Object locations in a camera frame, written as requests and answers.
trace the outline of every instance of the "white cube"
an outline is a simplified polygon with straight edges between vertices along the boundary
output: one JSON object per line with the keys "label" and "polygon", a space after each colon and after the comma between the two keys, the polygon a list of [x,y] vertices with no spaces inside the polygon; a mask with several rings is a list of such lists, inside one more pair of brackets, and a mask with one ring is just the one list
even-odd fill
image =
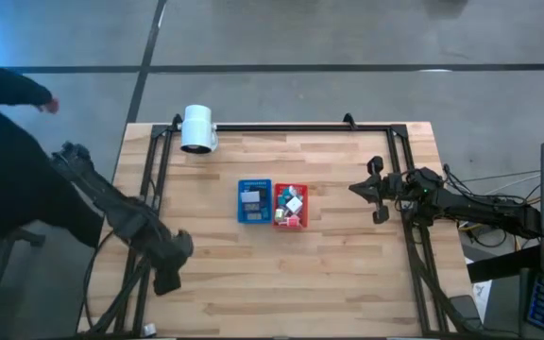
{"label": "white cube", "polygon": [[291,213],[298,213],[301,210],[303,203],[297,197],[293,197],[287,204],[286,207],[289,208]]}

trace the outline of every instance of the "red container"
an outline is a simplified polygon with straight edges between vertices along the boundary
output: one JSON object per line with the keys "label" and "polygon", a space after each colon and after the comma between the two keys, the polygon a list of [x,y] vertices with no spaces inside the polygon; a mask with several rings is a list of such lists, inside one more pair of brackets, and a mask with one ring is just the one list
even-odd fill
{"label": "red container", "polygon": [[290,186],[293,186],[297,193],[299,195],[303,196],[303,200],[301,203],[303,203],[303,207],[301,208],[301,211],[297,213],[297,216],[299,216],[299,222],[301,223],[301,227],[293,228],[293,227],[287,227],[287,226],[281,226],[279,225],[276,220],[273,220],[274,228],[283,229],[283,230],[300,230],[308,227],[308,186],[303,184],[292,184],[292,183],[278,183],[274,185],[274,211],[272,212],[272,216],[274,216],[274,213],[276,209],[279,207],[279,195],[282,193],[282,191],[285,188],[288,188]]}

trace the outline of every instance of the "wooden table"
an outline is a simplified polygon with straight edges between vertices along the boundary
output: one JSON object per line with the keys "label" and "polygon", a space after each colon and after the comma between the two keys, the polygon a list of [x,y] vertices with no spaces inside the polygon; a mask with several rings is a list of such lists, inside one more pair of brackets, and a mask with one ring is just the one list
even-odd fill
{"label": "wooden table", "polygon": [[[416,166],[441,173],[430,123],[406,124]],[[128,196],[139,192],[151,127],[127,126],[114,185]],[[155,323],[158,336],[419,335],[400,216],[389,202],[390,220],[374,225],[373,206],[348,190],[366,179],[372,156],[391,170],[384,134],[223,132],[219,140],[207,156],[180,151],[179,134],[172,142],[161,220],[192,234],[195,255],[180,272],[180,290],[156,297],[149,287],[144,322]],[[307,183],[309,227],[237,223],[239,179]],[[471,295],[454,223],[436,222],[431,235],[441,286],[449,297]],[[127,255],[117,239],[99,253],[89,286],[95,317],[117,294]],[[434,323],[429,292],[426,299]],[[79,330],[86,327],[81,317]]]}

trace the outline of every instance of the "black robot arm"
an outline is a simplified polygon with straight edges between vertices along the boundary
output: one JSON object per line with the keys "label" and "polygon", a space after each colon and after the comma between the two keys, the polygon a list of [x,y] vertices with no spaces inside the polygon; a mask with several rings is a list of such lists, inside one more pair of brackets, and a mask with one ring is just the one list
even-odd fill
{"label": "black robot arm", "polygon": [[376,224],[389,218],[384,199],[412,202],[408,216],[413,226],[429,227],[438,218],[470,221],[494,226],[511,234],[532,239],[543,236],[540,212],[525,201],[501,196],[454,194],[444,189],[445,180],[429,168],[392,173],[382,178],[383,159],[374,157],[367,165],[370,177],[349,186],[355,194],[377,205]]}
{"label": "black robot arm", "polygon": [[179,269],[194,249],[188,232],[180,230],[172,235],[142,200],[118,191],[95,171],[83,145],[65,143],[60,152],[52,154],[51,164],[106,215],[115,236],[146,256],[155,269],[157,295],[180,288]]}

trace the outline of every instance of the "concrete floor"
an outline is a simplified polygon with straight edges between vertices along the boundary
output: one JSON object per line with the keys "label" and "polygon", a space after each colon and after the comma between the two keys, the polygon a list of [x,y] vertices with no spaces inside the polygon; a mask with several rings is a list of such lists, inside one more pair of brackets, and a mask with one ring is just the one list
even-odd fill
{"label": "concrete floor", "polygon": [[[139,66],[158,1],[0,0],[0,65]],[[153,65],[544,63],[544,0],[168,0],[154,47]],[[111,179],[141,83],[137,69],[125,71],[30,75],[59,97],[60,113],[0,109],[47,151],[85,144]],[[462,179],[538,169],[544,142],[544,71],[151,74],[140,94],[138,122],[169,121],[194,103],[219,122],[337,121],[345,112],[432,121],[442,161]],[[31,228],[47,242],[14,250],[0,336],[72,334],[91,252],[64,231]],[[503,298],[490,303],[497,311],[516,303],[494,296]],[[488,325],[510,327],[489,315]]]}

